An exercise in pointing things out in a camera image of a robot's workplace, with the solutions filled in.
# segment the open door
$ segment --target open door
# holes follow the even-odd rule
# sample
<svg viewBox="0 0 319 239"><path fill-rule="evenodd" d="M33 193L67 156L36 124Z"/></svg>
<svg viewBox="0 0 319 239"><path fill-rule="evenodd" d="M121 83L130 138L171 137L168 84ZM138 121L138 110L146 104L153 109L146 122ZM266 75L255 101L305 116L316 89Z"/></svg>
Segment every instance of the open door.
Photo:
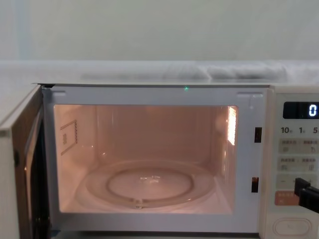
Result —
<svg viewBox="0 0 319 239"><path fill-rule="evenodd" d="M0 124L0 238L49 238L40 86Z"/></svg>

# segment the white wall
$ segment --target white wall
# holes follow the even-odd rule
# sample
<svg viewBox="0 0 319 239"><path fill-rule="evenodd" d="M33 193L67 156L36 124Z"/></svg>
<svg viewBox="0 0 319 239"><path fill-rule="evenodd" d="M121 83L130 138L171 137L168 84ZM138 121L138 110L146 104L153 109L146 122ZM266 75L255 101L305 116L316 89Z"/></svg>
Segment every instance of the white wall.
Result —
<svg viewBox="0 0 319 239"><path fill-rule="evenodd" d="M15 1L23 59L319 59L318 0Z"/></svg>
<svg viewBox="0 0 319 239"><path fill-rule="evenodd" d="M0 60L17 57L14 1L0 0Z"/></svg>

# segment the number 0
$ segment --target number 0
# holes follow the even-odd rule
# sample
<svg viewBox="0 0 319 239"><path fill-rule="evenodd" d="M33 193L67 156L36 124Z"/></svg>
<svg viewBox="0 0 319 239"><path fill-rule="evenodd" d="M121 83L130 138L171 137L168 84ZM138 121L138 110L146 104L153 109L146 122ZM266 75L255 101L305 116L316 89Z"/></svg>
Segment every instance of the number 0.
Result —
<svg viewBox="0 0 319 239"><path fill-rule="evenodd" d="M313 117L317 115L317 106L316 105L310 105L309 106L309 116Z"/></svg>

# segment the digital display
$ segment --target digital display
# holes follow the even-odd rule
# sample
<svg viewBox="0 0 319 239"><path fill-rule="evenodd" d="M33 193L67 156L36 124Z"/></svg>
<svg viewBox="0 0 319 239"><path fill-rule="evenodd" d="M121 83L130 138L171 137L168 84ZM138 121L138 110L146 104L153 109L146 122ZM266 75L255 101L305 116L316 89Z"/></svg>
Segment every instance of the digital display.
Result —
<svg viewBox="0 0 319 239"><path fill-rule="evenodd" d="M319 119L319 102L285 102L284 119Z"/></svg>

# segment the start button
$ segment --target start button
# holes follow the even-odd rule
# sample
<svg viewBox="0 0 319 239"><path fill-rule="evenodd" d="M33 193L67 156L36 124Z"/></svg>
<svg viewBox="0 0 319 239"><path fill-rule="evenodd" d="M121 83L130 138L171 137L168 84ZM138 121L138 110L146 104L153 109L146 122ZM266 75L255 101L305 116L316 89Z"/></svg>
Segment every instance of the start button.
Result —
<svg viewBox="0 0 319 239"><path fill-rule="evenodd" d="M311 222L303 218L282 218L274 223L274 233L282 237L306 236L311 229Z"/></svg>

